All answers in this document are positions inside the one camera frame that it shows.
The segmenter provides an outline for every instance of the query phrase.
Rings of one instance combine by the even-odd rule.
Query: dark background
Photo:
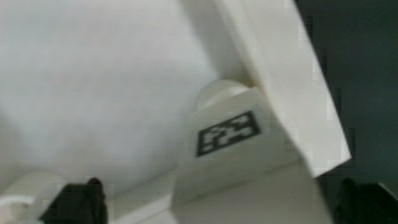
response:
[[[398,0],[297,0],[354,159],[320,178],[398,183]]]

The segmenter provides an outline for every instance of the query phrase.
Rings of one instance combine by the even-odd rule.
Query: black object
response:
[[[103,184],[93,178],[87,184],[70,184],[41,216],[45,224],[107,224]]]
[[[397,224],[398,197],[386,184],[358,184],[349,178],[340,189],[340,204],[334,210],[338,224]]]

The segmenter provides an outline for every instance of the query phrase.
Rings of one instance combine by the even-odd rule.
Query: qr code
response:
[[[262,133],[253,111],[199,131],[198,157]]]

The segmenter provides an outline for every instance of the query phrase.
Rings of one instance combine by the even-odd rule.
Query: white wall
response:
[[[199,91],[244,73],[214,5],[199,5],[2,1],[0,189],[48,169],[98,176],[121,192],[173,166]]]

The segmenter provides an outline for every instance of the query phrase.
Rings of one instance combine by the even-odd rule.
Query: white panel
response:
[[[313,175],[349,159],[326,79],[292,0],[217,0],[242,59]]]

